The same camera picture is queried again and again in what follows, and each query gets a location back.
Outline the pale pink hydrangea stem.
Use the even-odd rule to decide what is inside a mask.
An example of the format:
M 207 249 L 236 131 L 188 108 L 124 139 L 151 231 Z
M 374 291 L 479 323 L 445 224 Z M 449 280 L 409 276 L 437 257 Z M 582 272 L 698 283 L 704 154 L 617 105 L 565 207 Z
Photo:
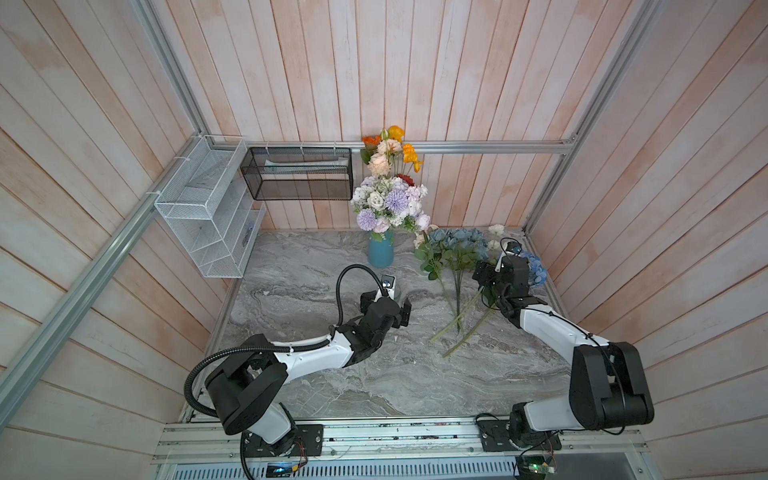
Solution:
M 385 207 L 390 212 L 390 224 L 395 228 L 411 232 L 423 232 L 431 224 L 430 216 L 424 210 L 425 186 L 399 185 L 385 197 Z

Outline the yellow poppy spray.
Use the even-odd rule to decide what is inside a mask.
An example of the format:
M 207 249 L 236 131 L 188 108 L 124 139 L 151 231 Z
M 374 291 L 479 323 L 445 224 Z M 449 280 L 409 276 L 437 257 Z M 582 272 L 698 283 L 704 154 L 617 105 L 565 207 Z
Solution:
M 412 144 L 405 142 L 405 131 L 397 126 L 390 126 L 385 130 L 386 152 L 393 166 L 395 175 L 410 175 L 422 170 L 424 161 L 416 152 Z

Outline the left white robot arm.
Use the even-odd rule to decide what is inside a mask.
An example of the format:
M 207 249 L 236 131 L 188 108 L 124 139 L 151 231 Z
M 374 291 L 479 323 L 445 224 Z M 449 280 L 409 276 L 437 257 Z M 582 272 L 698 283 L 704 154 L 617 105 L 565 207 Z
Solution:
M 268 445 L 283 455 L 298 442 L 298 427 L 287 408 L 276 400 L 283 385 L 329 369 L 344 369 L 368 359 L 381 348 L 387 333 L 406 327 L 412 303 L 387 295 L 361 296 L 362 316 L 331 333 L 298 343 L 272 343 L 263 335 L 205 359 L 217 363 L 204 387 L 213 406 L 197 410 L 219 419 L 226 434 Z

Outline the lilac pompom flower spray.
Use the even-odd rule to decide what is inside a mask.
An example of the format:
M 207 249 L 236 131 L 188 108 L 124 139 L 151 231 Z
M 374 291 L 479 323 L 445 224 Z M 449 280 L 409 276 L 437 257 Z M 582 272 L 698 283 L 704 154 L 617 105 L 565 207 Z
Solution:
M 355 188 L 351 206 L 357 226 L 383 235 L 392 229 L 413 230 L 420 190 L 399 177 L 368 176 Z

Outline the teal ceramic vase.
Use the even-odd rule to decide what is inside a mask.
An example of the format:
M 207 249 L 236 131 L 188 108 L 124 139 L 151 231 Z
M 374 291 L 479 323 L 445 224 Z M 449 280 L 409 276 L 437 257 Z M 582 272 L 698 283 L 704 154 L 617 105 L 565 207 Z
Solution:
M 376 268 L 389 267 L 394 261 L 394 232 L 372 232 L 368 244 L 368 261 Z

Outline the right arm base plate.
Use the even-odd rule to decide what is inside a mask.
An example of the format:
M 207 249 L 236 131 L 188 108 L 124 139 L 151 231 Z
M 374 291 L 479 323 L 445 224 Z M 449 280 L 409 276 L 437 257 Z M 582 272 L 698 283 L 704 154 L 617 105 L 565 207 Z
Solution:
M 550 452 L 562 449 L 557 432 L 531 431 L 517 414 L 511 419 L 501 419 L 493 414 L 480 413 L 474 417 L 474 423 L 485 452 Z

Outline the dusty blue rose bunch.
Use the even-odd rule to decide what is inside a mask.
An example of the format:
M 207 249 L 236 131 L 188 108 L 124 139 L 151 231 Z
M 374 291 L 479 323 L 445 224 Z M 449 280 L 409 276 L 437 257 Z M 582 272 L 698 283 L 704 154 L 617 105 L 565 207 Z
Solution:
M 454 314 L 446 327 L 463 330 L 465 307 L 462 305 L 463 277 L 473 271 L 476 263 L 488 259 L 488 241 L 478 229 L 434 228 L 418 233 L 415 238 L 415 257 L 428 279 L 437 281 Z

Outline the peach rose spray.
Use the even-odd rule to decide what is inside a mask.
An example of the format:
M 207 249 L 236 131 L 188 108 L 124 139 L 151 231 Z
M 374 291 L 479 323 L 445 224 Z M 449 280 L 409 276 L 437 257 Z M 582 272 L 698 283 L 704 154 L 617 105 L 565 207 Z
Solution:
M 360 157 L 363 165 L 367 167 L 371 176 L 390 177 L 394 172 L 386 152 L 385 140 L 387 139 L 387 134 L 385 133 L 385 130 L 379 136 L 382 141 L 375 149 L 367 150 L 364 148 L 363 143 L 363 148 L 360 150 Z

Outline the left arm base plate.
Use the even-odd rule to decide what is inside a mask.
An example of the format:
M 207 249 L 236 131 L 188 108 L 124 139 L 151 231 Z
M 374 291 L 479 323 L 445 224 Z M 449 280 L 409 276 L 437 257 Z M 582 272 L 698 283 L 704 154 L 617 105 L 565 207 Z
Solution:
M 275 444 L 269 444 L 246 430 L 240 441 L 243 458 L 314 457 L 322 452 L 324 426 L 320 423 L 299 424 Z

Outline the red gerbera stem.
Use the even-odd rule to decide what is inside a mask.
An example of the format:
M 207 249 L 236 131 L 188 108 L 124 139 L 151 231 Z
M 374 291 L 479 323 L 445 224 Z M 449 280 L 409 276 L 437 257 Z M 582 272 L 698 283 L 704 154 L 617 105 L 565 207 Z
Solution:
M 414 180 L 408 175 L 398 174 L 397 178 L 400 178 L 403 182 L 405 182 L 410 187 L 413 187 L 415 185 Z

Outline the orange gerbera stem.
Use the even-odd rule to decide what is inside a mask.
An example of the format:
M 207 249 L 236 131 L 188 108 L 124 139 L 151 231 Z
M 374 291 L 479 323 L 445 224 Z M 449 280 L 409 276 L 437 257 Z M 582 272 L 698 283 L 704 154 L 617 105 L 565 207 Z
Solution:
M 363 137 L 364 148 L 367 150 L 375 149 L 381 143 L 382 139 L 379 135 Z

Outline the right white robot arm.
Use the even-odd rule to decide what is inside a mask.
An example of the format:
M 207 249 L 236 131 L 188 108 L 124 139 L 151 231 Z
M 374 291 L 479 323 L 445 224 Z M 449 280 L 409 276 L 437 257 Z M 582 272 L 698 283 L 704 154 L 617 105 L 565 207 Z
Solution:
M 570 366 L 568 391 L 516 404 L 511 432 L 602 431 L 651 423 L 655 410 L 638 350 L 595 335 L 557 313 L 530 293 L 528 275 L 528 260 L 514 255 L 496 262 L 480 260 L 473 272 L 484 299 Z

